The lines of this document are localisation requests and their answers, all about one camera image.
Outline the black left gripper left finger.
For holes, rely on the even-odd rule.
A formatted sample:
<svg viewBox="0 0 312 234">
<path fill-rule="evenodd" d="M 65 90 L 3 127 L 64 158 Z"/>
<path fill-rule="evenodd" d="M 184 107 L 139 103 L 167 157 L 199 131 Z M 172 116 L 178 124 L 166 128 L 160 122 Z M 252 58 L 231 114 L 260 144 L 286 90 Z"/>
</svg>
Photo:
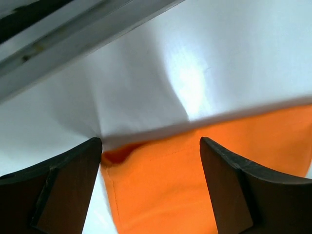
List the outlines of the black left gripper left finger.
<svg viewBox="0 0 312 234">
<path fill-rule="evenodd" d="M 80 234 L 102 153 L 92 138 L 79 146 L 0 178 L 2 234 Z"/>
</svg>

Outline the orange trousers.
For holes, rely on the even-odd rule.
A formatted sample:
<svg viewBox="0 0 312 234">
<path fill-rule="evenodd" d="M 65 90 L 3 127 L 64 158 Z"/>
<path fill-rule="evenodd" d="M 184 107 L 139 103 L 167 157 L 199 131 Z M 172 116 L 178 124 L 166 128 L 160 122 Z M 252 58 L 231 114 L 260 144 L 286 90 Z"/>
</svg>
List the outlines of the orange trousers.
<svg viewBox="0 0 312 234">
<path fill-rule="evenodd" d="M 112 217 L 120 234 L 215 234 L 199 141 L 277 171 L 305 177 L 312 161 L 312 107 L 205 126 L 102 154 Z"/>
</svg>

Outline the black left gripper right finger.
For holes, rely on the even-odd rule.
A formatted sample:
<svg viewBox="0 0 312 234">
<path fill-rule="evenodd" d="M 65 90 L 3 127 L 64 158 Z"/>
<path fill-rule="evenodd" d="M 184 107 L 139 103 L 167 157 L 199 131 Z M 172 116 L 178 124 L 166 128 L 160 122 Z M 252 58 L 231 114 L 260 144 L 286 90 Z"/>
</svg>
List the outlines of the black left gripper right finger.
<svg viewBox="0 0 312 234">
<path fill-rule="evenodd" d="M 200 157 L 220 234 L 309 234 L 312 181 L 237 155 L 210 138 Z"/>
</svg>

